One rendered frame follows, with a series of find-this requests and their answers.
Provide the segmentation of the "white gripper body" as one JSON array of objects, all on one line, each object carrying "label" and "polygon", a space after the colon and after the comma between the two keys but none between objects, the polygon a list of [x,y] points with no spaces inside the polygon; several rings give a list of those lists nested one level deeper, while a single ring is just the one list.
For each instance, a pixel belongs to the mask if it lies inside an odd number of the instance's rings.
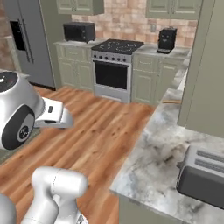
[{"label": "white gripper body", "polygon": [[46,111],[35,121],[35,127],[51,127],[51,128],[72,128],[74,126],[74,118],[69,110],[65,107],[48,107]]}]

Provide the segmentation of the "green counter base cupboard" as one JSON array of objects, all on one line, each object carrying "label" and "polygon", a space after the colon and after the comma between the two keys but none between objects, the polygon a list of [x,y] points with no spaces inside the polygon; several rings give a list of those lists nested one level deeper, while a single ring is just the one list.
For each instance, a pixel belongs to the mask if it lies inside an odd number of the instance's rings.
[{"label": "green counter base cupboard", "polygon": [[182,221],[133,199],[120,196],[119,224],[182,224]]}]

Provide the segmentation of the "green open cabinet door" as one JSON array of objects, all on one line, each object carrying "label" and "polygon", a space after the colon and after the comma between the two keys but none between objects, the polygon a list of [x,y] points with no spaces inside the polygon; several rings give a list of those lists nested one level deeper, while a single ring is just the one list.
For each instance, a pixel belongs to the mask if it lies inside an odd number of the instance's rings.
[{"label": "green open cabinet door", "polygon": [[178,125],[224,138],[224,0],[203,0]]}]

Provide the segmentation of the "green base cupboards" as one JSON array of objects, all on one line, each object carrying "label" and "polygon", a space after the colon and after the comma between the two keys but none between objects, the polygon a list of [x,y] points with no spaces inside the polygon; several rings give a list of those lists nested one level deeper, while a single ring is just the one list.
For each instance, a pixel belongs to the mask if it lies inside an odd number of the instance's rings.
[{"label": "green base cupboards", "polygon": [[91,45],[81,42],[56,42],[60,78],[63,85],[94,90]]},{"label": "green base cupboards", "polygon": [[176,47],[169,54],[157,53],[154,45],[143,45],[133,53],[133,102],[157,105],[178,72],[187,69],[191,49]]}]

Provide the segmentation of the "silver oven with black hob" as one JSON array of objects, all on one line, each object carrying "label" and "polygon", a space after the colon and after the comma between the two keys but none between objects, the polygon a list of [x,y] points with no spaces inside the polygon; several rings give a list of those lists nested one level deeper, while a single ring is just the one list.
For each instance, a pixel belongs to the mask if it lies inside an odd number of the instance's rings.
[{"label": "silver oven with black hob", "polygon": [[110,38],[91,48],[96,96],[130,103],[132,54],[143,45]]}]

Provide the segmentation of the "grey double-door fridge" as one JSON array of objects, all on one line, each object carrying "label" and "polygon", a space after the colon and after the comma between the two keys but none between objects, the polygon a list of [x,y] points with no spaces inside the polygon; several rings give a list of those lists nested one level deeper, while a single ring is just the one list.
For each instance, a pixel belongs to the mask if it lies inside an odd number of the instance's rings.
[{"label": "grey double-door fridge", "polygon": [[28,81],[55,88],[39,0],[3,0],[21,70]]}]

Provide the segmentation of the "black microwave oven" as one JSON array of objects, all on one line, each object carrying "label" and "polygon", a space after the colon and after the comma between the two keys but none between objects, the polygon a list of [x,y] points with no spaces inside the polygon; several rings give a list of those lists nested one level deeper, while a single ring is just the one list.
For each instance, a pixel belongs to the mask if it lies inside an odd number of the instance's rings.
[{"label": "black microwave oven", "polygon": [[87,22],[69,22],[63,24],[66,41],[86,42],[95,40],[95,24]]}]

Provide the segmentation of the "black coffee machine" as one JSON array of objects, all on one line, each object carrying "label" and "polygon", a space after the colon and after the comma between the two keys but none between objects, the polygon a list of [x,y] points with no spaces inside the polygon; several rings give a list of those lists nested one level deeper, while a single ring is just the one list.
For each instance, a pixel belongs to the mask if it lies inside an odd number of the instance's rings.
[{"label": "black coffee machine", "polygon": [[158,53],[169,54],[175,47],[177,28],[167,27],[159,32],[158,35]]}]

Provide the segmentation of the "grey toaster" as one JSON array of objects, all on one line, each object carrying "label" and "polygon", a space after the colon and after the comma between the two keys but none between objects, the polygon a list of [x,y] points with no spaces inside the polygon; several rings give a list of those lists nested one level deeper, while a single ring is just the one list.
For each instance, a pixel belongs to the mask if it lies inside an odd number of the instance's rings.
[{"label": "grey toaster", "polygon": [[224,210],[223,152],[190,145],[177,167],[179,193]]}]

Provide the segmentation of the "green wall cupboards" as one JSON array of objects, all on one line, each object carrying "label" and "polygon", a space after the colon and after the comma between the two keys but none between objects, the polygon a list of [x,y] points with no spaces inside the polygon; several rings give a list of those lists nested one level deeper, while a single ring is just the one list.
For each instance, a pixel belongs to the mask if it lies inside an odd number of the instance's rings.
[{"label": "green wall cupboards", "polygon": [[104,0],[56,0],[59,14],[94,16],[104,13]]},{"label": "green wall cupboards", "polygon": [[147,18],[197,20],[203,0],[147,0]]}]

